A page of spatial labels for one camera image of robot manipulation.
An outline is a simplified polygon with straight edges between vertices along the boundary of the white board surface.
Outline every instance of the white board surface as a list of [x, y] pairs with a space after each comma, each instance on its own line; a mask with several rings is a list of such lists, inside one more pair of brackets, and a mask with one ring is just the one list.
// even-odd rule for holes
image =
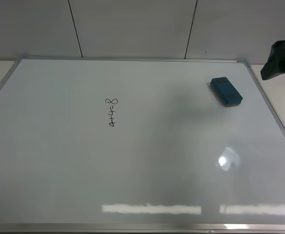
[[24, 59], [0, 91], [0, 223], [285, 224], [285, 137], [240, 63]]

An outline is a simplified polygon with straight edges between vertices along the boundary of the whiteboard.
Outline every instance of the whiteboard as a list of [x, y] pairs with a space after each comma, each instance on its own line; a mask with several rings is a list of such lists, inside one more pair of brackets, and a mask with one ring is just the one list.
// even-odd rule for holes
[[242, 63], [23, 59], [0, 90], [5, 223], [285, 225], [285, 137]]

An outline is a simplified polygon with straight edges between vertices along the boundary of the black marker writing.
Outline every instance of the black marker writing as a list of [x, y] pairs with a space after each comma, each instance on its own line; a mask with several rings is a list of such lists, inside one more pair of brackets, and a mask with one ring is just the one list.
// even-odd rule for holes
[[110, 99], [106, 99], [105, 100], [105, 103], [111, 103], [111, 104], [113, 104], [113, 105], [116, 105], [116, 104], [118, 104], [118, 100], [115, 98], [115, 99], [113, 99], [112, 101], [110, 101]]
[[[118, 104], [118, 100], [115, 98], [115, 99], [113, 99], [112, 101], [110, 100], [110, 99], [106, 99], [105, 100], [105, 103], [109, 103], [109, 104], [113, 104], [113, 105], [116, 105], [116, 104]], [[114, 107], [113, 107], [113, 105], [112, 106], [110, 106], [110, 111], [109, 111], [109, 113], [110, 114], [108, 114], [108, 115], [110, 115], [110, 120], [111, 120], [111, 122], [109, 123], [109, 125], [111, 126], [111, 127], [114, 127], [114, 124], [115, 124], [115, 122], [113, 121], [114, 120], [114, 118], [112, 117], [113, 116], [113, 113], [115, 112], [115, 111], [113, 111], [113, 109], [114, 109]]]

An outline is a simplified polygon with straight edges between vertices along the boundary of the handwritten equation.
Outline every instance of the handwritten equation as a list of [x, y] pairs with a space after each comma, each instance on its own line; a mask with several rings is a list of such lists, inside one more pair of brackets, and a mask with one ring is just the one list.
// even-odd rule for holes
[[113, 113], [115, 112], [115, 111], [113, 111], [113, 108], [114, 108], [113, 105], [118, 104], [118, 102], [119, 102], [119, 101], [118, 101], [116, 98], [113, 99], [112, 101], [111, 101], [110, 99], [106, 99], [106, 100], [105, 100], [105, 103], [112, 104], [112, 105], [110, 106], [110, 111], [109, 111], [110, 114], [108, 114], [108, 115], [110, 115], [109, 120], [111, 120], [111, 122], [109, 123], [109, 125], [110, 125], [111, 127], [114, 127], [114, 124], [115, 124], [115, 122], [113, 121], [114, 118], [112, 117], [112, 116], [113, 116]]

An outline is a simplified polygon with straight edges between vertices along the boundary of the blue eraser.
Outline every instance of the blue eraser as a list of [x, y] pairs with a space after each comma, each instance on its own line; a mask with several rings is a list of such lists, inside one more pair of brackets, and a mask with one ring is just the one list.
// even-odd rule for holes
[[237, 106], [241, 103], [242, 96], [226, 77], [213, 78], [210, 85], [225, 106]]

